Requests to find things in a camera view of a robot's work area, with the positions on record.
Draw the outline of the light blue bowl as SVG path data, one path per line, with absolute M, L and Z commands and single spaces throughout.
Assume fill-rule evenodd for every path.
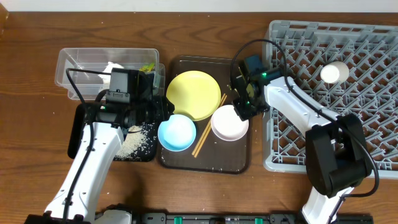
M 194 122 L 187 116 L 173 114 L 158 128 L 158 139 L 162 147 L 172 152 L 188 149 L 194 142 L 197 130 Z

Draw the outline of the rice pile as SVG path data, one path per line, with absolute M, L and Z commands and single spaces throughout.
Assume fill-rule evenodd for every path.
M 147 131 L 145 126 L 133 126 L 128 129 L 127 135 L 115 159 L 120 161 L 133 161 L 141 147 L 146 144 Z

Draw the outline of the pink bowl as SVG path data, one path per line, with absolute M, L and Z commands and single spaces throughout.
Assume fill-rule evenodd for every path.
M 237 141 L 249 129 L 249 121 L 242 121 L 233 105 L 219 107 L 211 117 L 211 130 L 224 141 Z

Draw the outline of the green snack wrapper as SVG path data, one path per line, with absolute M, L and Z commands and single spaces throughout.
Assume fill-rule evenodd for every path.
M 141 72 L 152 72 L 154 70 L 155 70 L 155 63 L 145 64 L 139 69 L 139 71 Z

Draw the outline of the white napkin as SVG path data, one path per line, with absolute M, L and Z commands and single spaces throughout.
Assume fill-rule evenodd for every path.
M 103 70 L 103 74 L 99 74 L 98 76 L 102 79 L 103 84 L 110 84 L 111 77 L 108 75 L 112 72 L 114 68 L 124 68 L 122 65 L 118 63 L 108 62 L 106 68 Z

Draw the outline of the white cup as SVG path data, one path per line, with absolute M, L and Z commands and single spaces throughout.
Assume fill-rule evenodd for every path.
M 321 69 L 320 77 L 329 84 L 345 82 L 349 77 L 349 68 L 343 62 L 332 62 Z

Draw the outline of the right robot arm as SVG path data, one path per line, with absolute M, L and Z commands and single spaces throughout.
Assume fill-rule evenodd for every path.
M 292 78 L 285 78 L 282 69 L 263 66 L 258 55 L 241 61 L 239 72 L 231 84 L 238 92 L 233 106 L 241 120 L 275 108 L 304 135 L 305 168 L 313 187 L 301 209 L 301 221 L 335 222 L 345 196 L 373 170 L 363 149 L 360 119 L 324 109 Z

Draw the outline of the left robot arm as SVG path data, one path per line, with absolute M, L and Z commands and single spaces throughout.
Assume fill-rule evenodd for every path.
M 81 103 L 69 142 L 75 150 L 72 166 L 44 213 L 28 215 L 26 223 L 139 223 L 140 217 L 121 204 L 96 215 L 98 199 L 129 129 L 167 121 L 174 106 L 153 94 L 153 81 L 145 72 L 113 68 L 108 76 L 109 88 L 92 103 L 76 91 Z

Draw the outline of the grey dishwasher rack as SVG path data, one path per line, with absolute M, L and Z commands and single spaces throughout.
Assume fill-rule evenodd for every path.
M 397 178 L 397 27 L 307 21 L 272 21 L 263 62 L 288 63 L 297 85 L 339 114 L 363 123 L 367 147 L 383 179 Z M 332 62 L 349 68 L 345 82 L 329 84 L 321 69 Z

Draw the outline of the yellow plate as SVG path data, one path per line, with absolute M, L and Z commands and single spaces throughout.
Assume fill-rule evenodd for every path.
M 209 74 L 192 70 L 172 79 L 166 97 L 175 107 L 174 114 L 201 121 L 210 117 L 220 105 L 221 89 Z

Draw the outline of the black plastic tray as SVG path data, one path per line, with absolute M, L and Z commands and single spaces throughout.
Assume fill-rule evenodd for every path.
M 75 158 L 78 151 L 78 147 L 80 146 L 81 137 L 83 134 L 83 128 L 85 126 L 84 118 L 85 118 L 85 110 L 82 105 L 78 105 L 75 111 L 75 117 L 74 117 L 72 132 L 67 151 L 67 154 L 71 159 Z M 129 162 L 149 162 L 153 160 L 153 158 L 156 155 L 157 125 L 153 123 L 153 124 L 144 124 L 142 126 L 145 126 L 145 130 L 147 131 L 146 144 L 143 147 L 141 147 L 136 158 L 133 161 Z

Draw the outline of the brown serving tray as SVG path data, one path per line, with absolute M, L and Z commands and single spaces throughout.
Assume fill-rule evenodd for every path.
M 221 94 L 226 95 L 225 105 L 229 105 L 235 92 L 229 89 L 230 59 L 209 58 L 181 55 L 176 57 L 170 66 L 171 77 L 175 78 L 182 72 L 199 70 L 211 75 L 219 84 Z M 213 131 L 207 135 L 197 156 L 192 154 L 198 140 L 203 134 L 210 118 L 194 122 L 197 136 L 193 144 L 186 150 L 172 152 L 161 149 L 159 161 L 170 169 L 194 170 L 202 172 L 219 172 L 225 174 L 240 174 L 248 168 L 250 161 L 250 132 L 237 141 L 224 141 Z

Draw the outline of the clear plastic bin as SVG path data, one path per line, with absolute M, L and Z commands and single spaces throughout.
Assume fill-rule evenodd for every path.
M 159 62 L 156 49 L 140 48 L 65 48 L 58 56 L 55 84 L 68 90 L 71 100 L 78 100 L 66 69 L 75 68 L 70 76 L 85 100 L 94 100 L 97 94 L 109 88 L 98 76 L 103 74 L 108 62 L 118 63 L 125 69 L 139 70 L 143 65 L 155 63 L 155 70 L 145 72 L 153 80 L 155 95 L 163 95 L 165 90 L 165 66 Z

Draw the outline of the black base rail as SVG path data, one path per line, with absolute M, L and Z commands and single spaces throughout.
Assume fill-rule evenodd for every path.
M 127 224 L 296 224 L 305 220 L 296 214 L 270 215 L 187 215 L 165 213 L 125 213 L 108 210 L 96 217 L 95 223 Z

